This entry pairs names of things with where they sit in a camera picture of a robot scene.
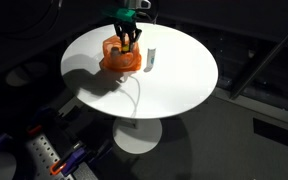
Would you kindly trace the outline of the black gripper green mount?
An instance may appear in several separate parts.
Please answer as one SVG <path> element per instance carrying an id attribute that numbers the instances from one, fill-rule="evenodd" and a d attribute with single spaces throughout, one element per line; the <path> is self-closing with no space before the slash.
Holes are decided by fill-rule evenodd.
<path id="1" fill-rule="evenodd" d="M 125 33 L 129 34 L 129 47 L 130 50 L 133 50 L 142 33 L 142 30 L 136 27 L 136 12 L 127 8 L 108 7 L 102 13 L 115 20 L 115 33 L 119 37 L 122 47 L 125 46 Z"/>

